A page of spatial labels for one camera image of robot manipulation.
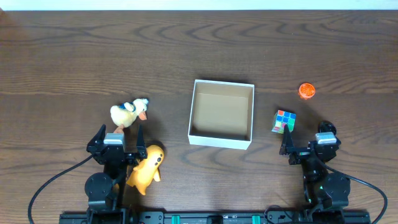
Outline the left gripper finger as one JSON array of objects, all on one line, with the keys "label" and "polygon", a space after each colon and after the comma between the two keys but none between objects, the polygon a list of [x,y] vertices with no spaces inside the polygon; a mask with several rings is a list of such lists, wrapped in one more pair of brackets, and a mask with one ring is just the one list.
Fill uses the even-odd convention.
[{"label": "left gripper finger", "polygon": [[143,128],[138,126],[136,149],[138,154],[147,154],[146,144],[144,141]]},{"label": "left gripper finger", "polygon": [[103,124],[94,137],[88,142],[87,148],[97,148],[105,139],[106,125]]}]

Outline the black round spinner toy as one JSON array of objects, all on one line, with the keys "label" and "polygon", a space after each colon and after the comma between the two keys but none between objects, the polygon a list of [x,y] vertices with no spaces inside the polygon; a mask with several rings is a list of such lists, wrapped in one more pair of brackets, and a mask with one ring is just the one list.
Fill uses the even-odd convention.
[{"label": "black round spinner toy", "polygon": [[318,132],[319,133],[332,132],[334,135],[336,135],[336,128],[333,123],[329,121],[322,121],[318,125]]}]

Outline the orange rubber penguin toy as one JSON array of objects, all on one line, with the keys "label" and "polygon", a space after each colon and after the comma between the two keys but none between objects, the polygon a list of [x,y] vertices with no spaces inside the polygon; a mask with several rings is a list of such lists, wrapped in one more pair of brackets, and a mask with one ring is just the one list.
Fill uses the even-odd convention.
[{"label": "orange rubber penguin toy", "polygon": [[160,182],[159,166],[164,160],[165,153],[160,146],[151,145],[147,148],[147,158],[135,166],[127,180],[127,184],[136,187],[141,195],[146,195],[146,189],[152,181]]}]

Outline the colourful puzzle cube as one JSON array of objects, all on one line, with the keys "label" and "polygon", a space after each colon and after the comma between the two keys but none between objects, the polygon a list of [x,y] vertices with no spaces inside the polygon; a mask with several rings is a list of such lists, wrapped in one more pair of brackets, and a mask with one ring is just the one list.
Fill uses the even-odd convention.
[{"label": "colourful puzzle cube", "polygon": [[290,132],[294,130],[296,114],[288,111],[278,110],[274,115],[272,124],[272,132],[284,133],[284,129],[288,128]]}]

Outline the plush yellow duck toy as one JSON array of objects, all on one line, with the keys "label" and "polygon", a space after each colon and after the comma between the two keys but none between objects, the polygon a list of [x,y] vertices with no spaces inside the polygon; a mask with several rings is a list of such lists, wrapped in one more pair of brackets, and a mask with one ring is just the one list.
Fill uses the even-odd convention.
[{"label": "plush yellow duck toy", "polygon": [[114,133],[123,134],[123,129],[130,127],[137,118],[146,120],[148,104],[148,99],[138,98],[132,102],[125,102],[121,105],[112,106],[110,109],[111,119],[117,126]]}]

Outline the orange round spinner toy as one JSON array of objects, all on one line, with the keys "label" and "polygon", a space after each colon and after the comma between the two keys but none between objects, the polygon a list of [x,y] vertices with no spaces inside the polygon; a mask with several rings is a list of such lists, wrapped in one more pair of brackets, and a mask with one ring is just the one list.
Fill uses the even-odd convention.
[{"label": "orange round spinner toy", "polygon": [[298,88],[298,95],[304,100],[312,98],[315,93],[316,89],[311,83],[303,83]]}]

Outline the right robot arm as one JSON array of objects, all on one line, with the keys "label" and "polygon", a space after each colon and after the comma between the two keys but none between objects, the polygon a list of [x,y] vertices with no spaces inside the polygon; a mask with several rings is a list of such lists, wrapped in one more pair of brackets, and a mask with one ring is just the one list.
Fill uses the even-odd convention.
[{"label": "right robot arm", "polygon": [[304,196],[309,203],[301,212],[294,212],[294,223],[347,222],[343,208],[348,206],[350,180],[326,168],[340,144],[336,128],[329,122],[319,125],[315,139],[305,147],[294,146],[289,127],[284,126],[279,154],[288,156],[290,165],[302,167]]}]

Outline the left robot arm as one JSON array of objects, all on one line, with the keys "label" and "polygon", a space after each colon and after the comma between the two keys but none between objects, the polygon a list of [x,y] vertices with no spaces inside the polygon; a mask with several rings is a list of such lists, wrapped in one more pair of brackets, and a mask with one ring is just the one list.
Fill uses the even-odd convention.
[{"label": "left robot arm", "polygon": [[136,152],[125,151],[123,134],[107,133],[106,126],[87,144],[86,150],[93,159],[104,166],[102,172],[93,174],[85,183],[88,196],[88,223],[138,223],[139,219],[130,208],[123,208],[127,168],[136,167],[147,158],[142,127],[137,132]]}]

